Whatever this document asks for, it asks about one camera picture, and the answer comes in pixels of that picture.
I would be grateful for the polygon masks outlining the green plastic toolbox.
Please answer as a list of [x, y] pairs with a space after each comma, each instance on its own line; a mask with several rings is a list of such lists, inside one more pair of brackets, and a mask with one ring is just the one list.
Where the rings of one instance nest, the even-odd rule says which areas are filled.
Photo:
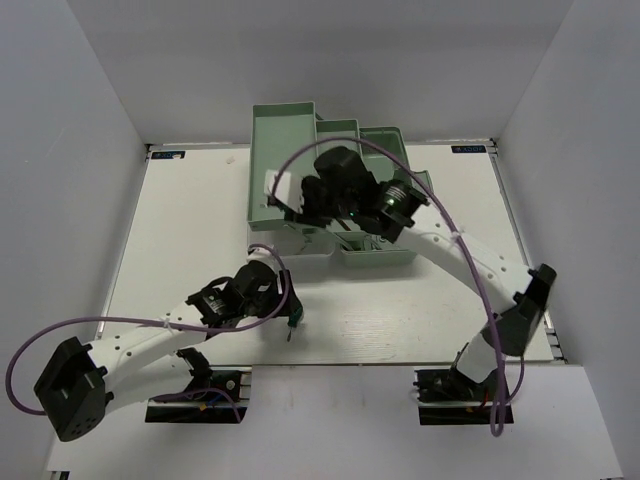
[[350, 268], [404, 266], [416, 254], [379, 236], [367, 234], [348, 220], [326, 230], [287, 223], [284, 213], [268, 204], [267, 178], [304, 146], [325, 138], [368, 140], [395, 155], [405, 167], [409, 157], [396, 126], [362, 127], [356, 119], [325, 119], [313, 101], [255, 105], [252, 112], [247, 223], [249, 241], [272, 244], [289, 266], [323, 263], [337, 255]]

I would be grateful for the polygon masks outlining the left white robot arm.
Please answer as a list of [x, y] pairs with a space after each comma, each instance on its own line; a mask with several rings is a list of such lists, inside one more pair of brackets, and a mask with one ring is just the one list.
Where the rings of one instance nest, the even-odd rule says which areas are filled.
[[63, 341], [34, 392], [62, 442], [81, 438], [106, 415], [136, 402], [220, 401], [231, 407], [239, 398], [239, 372], [214, 369], [197, 345], [249, 317], [285, 317], [295, 324], [302, 314], [290, 271], [252, 260], [234, 277], [190, 295], [158, 326], [86, 344], [76, 337]]

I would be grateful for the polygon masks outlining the green stubby screwdriver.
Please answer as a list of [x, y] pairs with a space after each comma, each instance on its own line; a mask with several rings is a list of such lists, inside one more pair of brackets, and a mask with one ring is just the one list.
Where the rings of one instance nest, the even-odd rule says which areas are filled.
[[299, 324], [304, 318], [304, 309], [302, 307], [298, 307], [294, 311], [292, 311], [288, 317], [287, 327], [288, 327], [288, 335], [287, 342], [290, 342], [293, 336], [294, 331], [298, 328]]

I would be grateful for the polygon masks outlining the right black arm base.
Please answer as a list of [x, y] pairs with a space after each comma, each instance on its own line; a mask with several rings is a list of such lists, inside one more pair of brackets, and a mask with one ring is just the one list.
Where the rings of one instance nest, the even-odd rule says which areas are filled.
[[441, 368], [414, 371], [420, 425], [490, 425], [497, 395], [496, 374], [491, 373], [480, 385], [455, 386], [448, 381], [449, 373]]

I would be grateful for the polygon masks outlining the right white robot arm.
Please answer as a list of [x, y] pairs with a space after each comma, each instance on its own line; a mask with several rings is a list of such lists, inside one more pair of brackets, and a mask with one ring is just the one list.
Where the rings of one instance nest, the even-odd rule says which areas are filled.
[[294, 153], [265, 176], [270, 204], [288, 221], [324, 228], [346, 219], [360, 230], [426, 258], [474, 291], [487, 322], [463, 348], [451, 367], [453, 390], [472, 399], [484, 391], [490, 375], [504, 378], [505, 360], [521, 357], [548, 305], [555, 270], [510, 262], [464, 233], [425, 182], [391, 152], [369, 143], [408, 175], [379, 182], [354, 150], [338, 145], [322, 153], [312, 175], [289, 167]]

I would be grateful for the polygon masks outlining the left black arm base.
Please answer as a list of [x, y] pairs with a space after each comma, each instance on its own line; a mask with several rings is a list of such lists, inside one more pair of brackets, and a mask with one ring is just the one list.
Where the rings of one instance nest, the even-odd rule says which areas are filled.
[[194, 380], [184, 393], [147, 403], [147, 424], [233, 425], [245, 417], [251, 393], [248, 367], [212, 370], [209, 377]]

